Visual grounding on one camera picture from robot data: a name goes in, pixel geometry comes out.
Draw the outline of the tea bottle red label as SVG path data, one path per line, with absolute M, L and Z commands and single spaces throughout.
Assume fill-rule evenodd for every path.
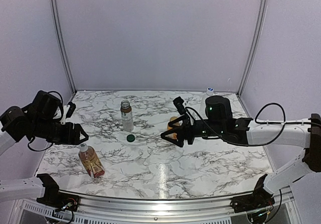
M 91 178 L 99 178 L 105 174 L 105 169 L 93 147 L 85 143 L 80 144 L 78 156 Z

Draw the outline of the dark green bottle cap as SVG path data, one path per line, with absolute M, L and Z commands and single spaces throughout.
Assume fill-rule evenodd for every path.
M 134 142 L 135 141 L 135 136 L 133 134 L 129 134 L 127 135 L 126 137 L 126 140 L 130 143 Z

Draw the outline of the coffee bottle white label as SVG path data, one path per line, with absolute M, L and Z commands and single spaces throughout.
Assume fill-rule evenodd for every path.
M 123 129 L 127 132 L 133 131 L 133 115 L 132 108 L 128 100 L 123 100 L 120 106 L 121 118 L 123 123 Z

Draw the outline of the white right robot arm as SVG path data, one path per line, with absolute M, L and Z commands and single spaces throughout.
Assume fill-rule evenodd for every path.
M 206 118 L 194 120 L 190 107 L 181 97 L 173 101 L 180 117 L 168 123 L 161 138 L 183 147 L 195 138 L 216 138 L 238 147 L 260 147 L 270 144 L 291 145 L 303 151 L 275 172 L 260 177 L 249 195 L 248 203 L 259 208 L 273 194 L 310 173 L 320 172 L 320 115 L 297 121 L 260 121 L 257 118 L 233 118 L 229 99 L 214 95 L 205 100 Z

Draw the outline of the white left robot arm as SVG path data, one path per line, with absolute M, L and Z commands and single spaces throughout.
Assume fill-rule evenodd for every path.
M 11 106 L 1 115 L 1 154 L 23 138 L 30 143 L 36 138 L 43 139 L 50 145 L 79 146 L 88 141 L 89 136 L 80 124 L 66 121 L 75 108 L 72 102 L 64 105 L 59 92 L 43 90 L 27 106 Z M 52 206 L 60 206 L 67 200 L 49 174 L 1 180 L 2 202 L 23 198 L 36 198 Z

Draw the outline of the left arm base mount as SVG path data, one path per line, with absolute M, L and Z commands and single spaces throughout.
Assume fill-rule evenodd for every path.
M 38 174 L 36 177 L 42 181 L 45 188 L 44 194 L 36 199 L 38 203 L 54 207 L 56 211 L 77 211 L 79 196 L 61 192 L 59 185 L 49 174 Z

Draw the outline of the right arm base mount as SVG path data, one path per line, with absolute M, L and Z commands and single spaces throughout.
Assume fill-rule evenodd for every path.
M 230 206 L 234 209 L 235 213 L 251 211 L 275 204 L 273 194 L 270 194 L 263 188 L 266 177 L 267 174 L 264 174 L 258 179 L 251 194 L 232 197 Z

